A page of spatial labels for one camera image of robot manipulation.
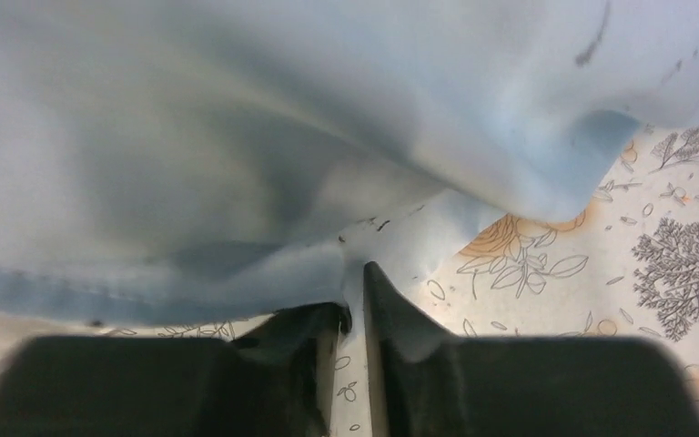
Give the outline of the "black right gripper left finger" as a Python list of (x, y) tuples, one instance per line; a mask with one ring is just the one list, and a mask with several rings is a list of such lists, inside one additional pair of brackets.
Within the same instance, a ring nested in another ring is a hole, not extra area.
[(347, 307), (320, 303), (275, 312), (231, 345), (248, 362), (272, 371), (268, 385), (282, 416), (271, 436), (329, 436), (334, 362), (338, 343), (351, 331)]

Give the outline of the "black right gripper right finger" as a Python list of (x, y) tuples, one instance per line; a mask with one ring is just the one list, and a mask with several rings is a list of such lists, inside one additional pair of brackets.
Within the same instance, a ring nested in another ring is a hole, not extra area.
[(457, 436), (459, 368), (451, 333), (363, 268), (371, 429), (375, 436)]

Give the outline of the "light blue pillowcase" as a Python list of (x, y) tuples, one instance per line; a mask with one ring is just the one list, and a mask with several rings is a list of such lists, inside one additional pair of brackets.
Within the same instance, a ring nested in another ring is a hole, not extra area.
[(699, 123), (699, 1), (0, 1), (0, 312), (160, 325), (402, 287)]

